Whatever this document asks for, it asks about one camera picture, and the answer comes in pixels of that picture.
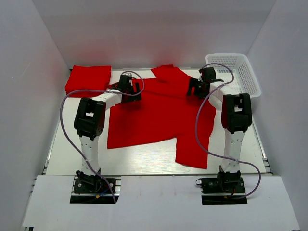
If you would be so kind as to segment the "folded red shirt stack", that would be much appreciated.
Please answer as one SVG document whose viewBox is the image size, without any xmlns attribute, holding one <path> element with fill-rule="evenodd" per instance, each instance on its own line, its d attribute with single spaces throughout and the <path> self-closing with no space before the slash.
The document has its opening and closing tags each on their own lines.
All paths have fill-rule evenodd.
<svg viewBox="0 0 308 231">
<path fill-rule="evenodd" d="M 66 95 L 76 90 L 107 90 L 111 79 L 112 67 L 73 66 L 65 86 Z"/>
</svg>

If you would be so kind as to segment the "red t shirt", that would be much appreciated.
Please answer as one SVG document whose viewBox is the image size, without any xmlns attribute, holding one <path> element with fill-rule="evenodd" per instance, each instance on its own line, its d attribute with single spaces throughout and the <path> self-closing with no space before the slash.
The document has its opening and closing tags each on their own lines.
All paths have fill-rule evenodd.
<svg viewBox="0 0 308 231">
<path fill-rule="evenodd" d="M 186 96 L 190 76 L 173 65 L 151 69 L 154 78 L 136 79 L 144 85 L 141 100 L 110 109 L 107 148 L 122 148 L 175 138 L 179 164 L 207 168 L 206 149 L 216 109 L 195 95 Z"/>
</svg>

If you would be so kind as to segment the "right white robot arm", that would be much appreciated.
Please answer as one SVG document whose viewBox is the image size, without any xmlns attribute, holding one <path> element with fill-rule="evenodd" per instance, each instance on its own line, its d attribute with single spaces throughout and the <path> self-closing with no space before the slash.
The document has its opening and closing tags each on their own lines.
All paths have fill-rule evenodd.
<svg viewBox="0 0 308 231">
<path fill-rule="evenodd" d="M 240 177 L 240 154 L 244 135 L 252 124 L 251 97 L 248 93 L 237 93 L 225 82 L 216 77 L 213 67 L 199 70 L 198 79 L 189 80 L 186 95 L 200 99 L 216 100 L 215 108 L 221 109 L 221 124 L 225 131 L 224 155 L 219 166 L 218 188 L 223 192 L 235 186 L 233 177 Z"/>
</svg>

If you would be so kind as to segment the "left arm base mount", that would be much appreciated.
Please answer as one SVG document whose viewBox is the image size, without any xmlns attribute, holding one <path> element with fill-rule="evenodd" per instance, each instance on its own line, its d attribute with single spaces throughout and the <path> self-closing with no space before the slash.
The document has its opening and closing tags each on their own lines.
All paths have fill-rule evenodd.
<svg viewBox="0 0 308 231">
<path fill-rule="evenodd" d="M 73 181 L 71 204 L 115 204 L 120 196 L 121 179 L 103 180 L 78 170 Z"/>
</svg>

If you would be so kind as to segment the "white plastic mesh basket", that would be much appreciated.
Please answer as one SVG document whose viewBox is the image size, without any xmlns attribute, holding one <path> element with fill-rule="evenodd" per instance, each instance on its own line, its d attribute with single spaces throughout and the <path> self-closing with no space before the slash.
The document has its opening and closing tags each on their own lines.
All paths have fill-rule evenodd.
<svg viewBox="0 0 308 231">
<path fill-rule="evenodd" d="M 244 54 L 239 53 L 214 53 L 205 57 L 207 64 L 210 64 L 216 72 L 216 77 L 225 82 L 232 80 L 229 86 L 238 93 L 248 93 L 252 98 L 261 95 L 255 73 Z"/>
</svg>

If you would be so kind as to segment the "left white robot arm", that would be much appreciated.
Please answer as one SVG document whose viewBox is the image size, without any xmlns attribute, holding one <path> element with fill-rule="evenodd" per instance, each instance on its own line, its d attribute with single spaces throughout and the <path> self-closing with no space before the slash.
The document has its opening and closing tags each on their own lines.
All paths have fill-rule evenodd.
<svg viewBox="0 0 308 231">
<path fill-rule="evenodd" d="M 74 128 L 81 143 L 82 172 L 91 175 L 87 177 L 85 186 L 91 192 L 97 192 L 102 186 L 102 180 L 95 175 L 100 173 L 98 160 L 98 142 L 105 124 L 105 114 L 111 107 L 141 100 L 139 83 L 133 83 L 134 72 L 125 71 L 120 75 L 117 83 L 111 85 L 107 93 L 100 96 L 100 100 L 81 98 L 74 120 Z"/>
</svg>

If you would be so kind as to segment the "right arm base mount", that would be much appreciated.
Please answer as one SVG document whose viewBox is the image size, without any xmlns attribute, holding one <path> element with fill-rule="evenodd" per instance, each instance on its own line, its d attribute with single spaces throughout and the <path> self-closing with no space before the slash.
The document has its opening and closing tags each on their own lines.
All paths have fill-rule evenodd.
<svg viewBox="0 0 308 231">
<path fill-rule="evenodd" d="M 218 172 L 216 177 L 199 178 L 195 181 L 201 188 L 203 205 L 244 205 L 247 204 L 244 180 L 240 171 Z"/>
</svg>

